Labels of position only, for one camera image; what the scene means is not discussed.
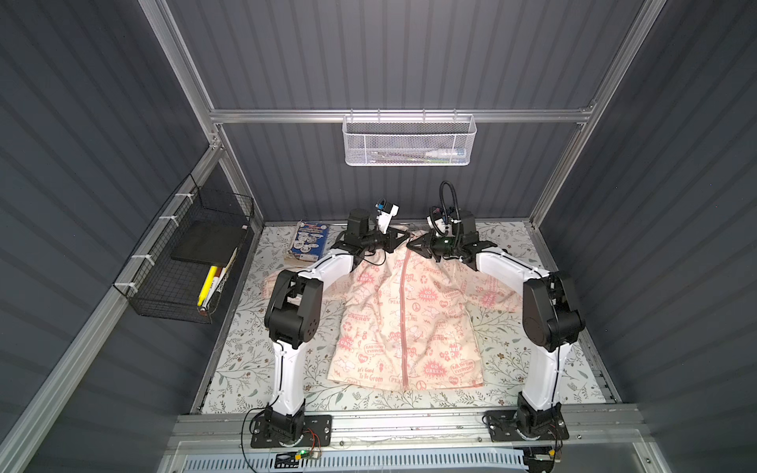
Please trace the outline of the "pink patterned hooded jacket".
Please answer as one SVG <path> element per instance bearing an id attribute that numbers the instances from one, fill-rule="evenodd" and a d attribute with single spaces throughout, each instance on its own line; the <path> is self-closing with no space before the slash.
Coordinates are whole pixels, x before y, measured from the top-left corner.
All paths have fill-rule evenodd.
<path id="1" fill-rule="evenodd" d="M 320 304 L 344 313 L 326 377 L 388 391 L 480 387 L 484 369 L 469 309 L 519 313 L 522 296 L 460 262 L 437 263 L 400 246 L 377 263 L 331 250 L 299 276 Z"/>

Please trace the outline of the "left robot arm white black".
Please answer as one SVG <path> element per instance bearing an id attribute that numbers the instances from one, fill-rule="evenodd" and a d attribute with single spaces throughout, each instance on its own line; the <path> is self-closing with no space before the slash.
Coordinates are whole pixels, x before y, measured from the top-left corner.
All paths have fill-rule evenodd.
<path id="1" fill-rule="evenodd" d="M 321 322 L 323 293 L 353 272 L 368 254 L 377 250 L 390 254 L 409 239 L 408 232 L 390 224 L 397 213 L 397 205 L 380 201 L 376 226 L 370 228 L 370 213 L 352 210 L 343 235 L 321 259 L 302 270 L 283 270 L 276 277 L 264 315 L 273 342 L 275 378 L 262 421 L 285 443 L 299 441 L 305 429 L 305 358 Z"/>

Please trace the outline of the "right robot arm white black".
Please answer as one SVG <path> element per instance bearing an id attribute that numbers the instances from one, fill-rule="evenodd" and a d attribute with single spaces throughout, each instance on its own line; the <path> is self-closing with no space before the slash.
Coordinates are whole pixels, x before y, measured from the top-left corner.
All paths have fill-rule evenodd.
<path id="1" fill-rule="evenodd" d="M 525 263 L 494 242 L 481 240 L 475 217 L 449 207 L 433 207 L 427 234 L 408 242 L 419 255 L 456 259 L 514 289 L 522 298 L 522 328 L 530 342 L 530 371 L 510 424 L 528 441 L 560 436 L 559 383 L 566 358 L 585 329 L 578 293 L 570 274 Z"/>

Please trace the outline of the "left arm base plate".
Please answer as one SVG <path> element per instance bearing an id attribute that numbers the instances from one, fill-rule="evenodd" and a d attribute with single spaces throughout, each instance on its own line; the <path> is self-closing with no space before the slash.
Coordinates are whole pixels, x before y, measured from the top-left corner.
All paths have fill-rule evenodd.
<path id="1" fill-rule="evenodd" d="M 328 447 L 333 432 L 330 415 L 279 416 L 261 415 L 250 422 L 252 438 L 248 446 L 253 449 L 274 447 Z"/>

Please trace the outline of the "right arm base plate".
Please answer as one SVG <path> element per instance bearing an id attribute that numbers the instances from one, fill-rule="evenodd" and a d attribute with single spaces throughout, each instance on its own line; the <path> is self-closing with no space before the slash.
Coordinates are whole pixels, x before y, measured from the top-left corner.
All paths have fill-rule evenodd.
<path id="1" fill-rule="evenodd" d="M 567 441 L 570 434 L 561 412 L 562 405 L 543 411 L 528 408 L 486 411 L 482 422 L 491 441 Z"/>

